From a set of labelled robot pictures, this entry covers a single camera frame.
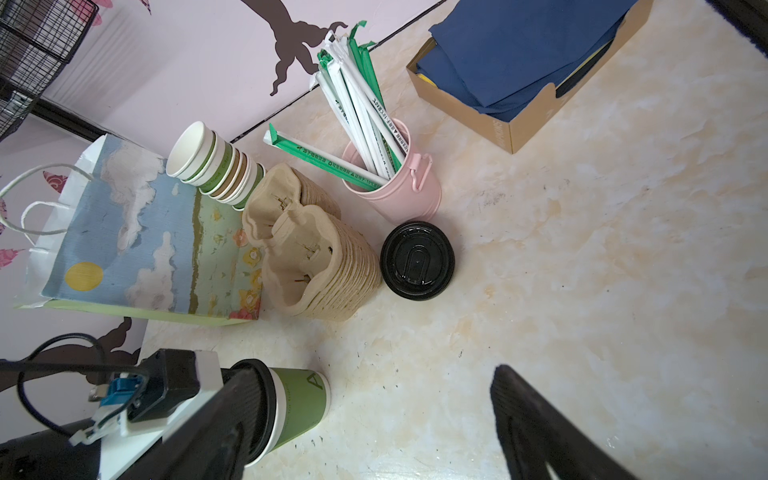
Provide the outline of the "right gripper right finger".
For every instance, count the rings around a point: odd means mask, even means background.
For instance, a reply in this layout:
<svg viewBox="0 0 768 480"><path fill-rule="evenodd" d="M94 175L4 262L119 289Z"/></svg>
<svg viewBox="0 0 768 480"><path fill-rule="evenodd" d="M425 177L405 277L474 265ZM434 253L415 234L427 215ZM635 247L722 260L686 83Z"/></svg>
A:
<svg viewBox="0 0 768 480"><path fill-rule="evenodd" d="M633 479L508 365L490 387L497 437L512 479Z"/></svg>

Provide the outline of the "green paper cup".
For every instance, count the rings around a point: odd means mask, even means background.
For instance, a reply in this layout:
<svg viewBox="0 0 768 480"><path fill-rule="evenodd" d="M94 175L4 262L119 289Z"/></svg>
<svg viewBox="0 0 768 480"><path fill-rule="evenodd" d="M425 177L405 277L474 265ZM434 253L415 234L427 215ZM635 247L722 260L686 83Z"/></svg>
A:
<svg viewBox="0 0 768 480"><path fill-rule="evenodd" d="M277 419L267 454L316 427L331 403L330 384L317 371L269 367L277 390Z"/></svg>

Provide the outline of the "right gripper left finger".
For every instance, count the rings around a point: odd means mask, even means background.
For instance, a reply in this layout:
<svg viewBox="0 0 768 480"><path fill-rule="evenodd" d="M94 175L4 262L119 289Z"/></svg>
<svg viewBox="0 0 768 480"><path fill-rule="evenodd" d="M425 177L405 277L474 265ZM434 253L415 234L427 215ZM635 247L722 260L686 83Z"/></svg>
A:
<svg viewBox="0 0 768 480"><path fill-rule="evenodd" d="M264 381L235 369L223 389L123 479L241 479L264 432Z"/></svg>

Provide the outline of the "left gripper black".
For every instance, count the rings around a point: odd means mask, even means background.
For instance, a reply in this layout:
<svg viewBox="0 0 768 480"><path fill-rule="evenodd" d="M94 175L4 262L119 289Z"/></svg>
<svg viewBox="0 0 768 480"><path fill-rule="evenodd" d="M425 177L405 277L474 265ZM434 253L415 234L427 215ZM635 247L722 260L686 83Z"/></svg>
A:
<svg viewBox="0 0 768 480"><path fill-rule="evenodd" d="M162 441L166 419L130 422L125 413L96 430L88 419L70 425L95 435L76 445L47 430L1 445L3 479L119 479Z"/></svg>

